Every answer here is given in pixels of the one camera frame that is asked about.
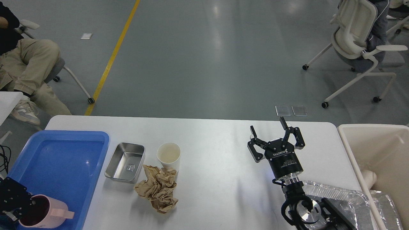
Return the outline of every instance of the sneaker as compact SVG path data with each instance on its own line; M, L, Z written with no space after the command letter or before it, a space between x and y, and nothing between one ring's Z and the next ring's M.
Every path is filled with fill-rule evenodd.
M23 95L10 115L22 122L33 124L35 126L40 125L40 119L37 118L38 110L36 104L30 101L30 98L27 96Z

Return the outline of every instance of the yellow floor line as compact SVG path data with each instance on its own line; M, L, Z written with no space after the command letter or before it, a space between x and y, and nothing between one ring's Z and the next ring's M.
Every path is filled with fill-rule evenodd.
M95 99L95 101L97 101L98 96L99 96L99 94L100 94L100 92L101 92L101 90L102 90L102 87L103 87L104 83L105 83L106 77L108 76L109 71L111 70L112 64L114 63L114 60L115 60L115 57L117 56L117 53L118 53L118 51L119 51L119 48L121 47L122 41L124 40L125 34L126 34L127 30L128 30L129 24L130 24L131 21L132 21L133 15L135 14L135 11L136 11L136 8L137 8L138 5L139 5L139 2L140 2L140 0L137 0L137 1L135 2L135 5L133 6L132 11L131 11L131 13L129 14L128 20L126 21L126 24L125 24L125 26L124 26L124 29L122 30L122 33L121 33L121 35L119 36L117 45L115 46L114 51L112 52L112 55L111 55L111 57L109 58L108 64L107 64L106 67L105 67L105 71L103 72L102 77L101 77L101 79L99 80L98 86L97 86L97 88L95 89L95 92L94 92L94 95L93 95L93 98ZM94 108L94 105L95 105L95 104L88 105L87 111L85 111L85 114L84 114L85 116L91 115L91 112L92 112L92 110L93 110L93 108Z

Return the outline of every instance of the stainless steel container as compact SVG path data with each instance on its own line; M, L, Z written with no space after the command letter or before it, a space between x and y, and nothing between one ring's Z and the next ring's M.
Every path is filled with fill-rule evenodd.
M105 170L105 176L116 181L136 183L143 168L145 147L119 143Z

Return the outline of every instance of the white plastic bin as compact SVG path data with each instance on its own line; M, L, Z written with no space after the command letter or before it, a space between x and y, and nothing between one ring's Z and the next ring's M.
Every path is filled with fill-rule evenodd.
M378 180L372 189L391 196L403 229L409 229L409 127L343 124L338 127L338 132L362 191L370 197L360 169L375 172ZM378 228L383 229L384 225L373 201L370 205Z

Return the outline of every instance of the paper cup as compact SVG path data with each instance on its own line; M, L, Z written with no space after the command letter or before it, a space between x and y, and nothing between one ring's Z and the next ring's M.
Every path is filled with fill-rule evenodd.
M175 143L165 143L157 150L157 159L165 169L175 169L179 171L180 148Z

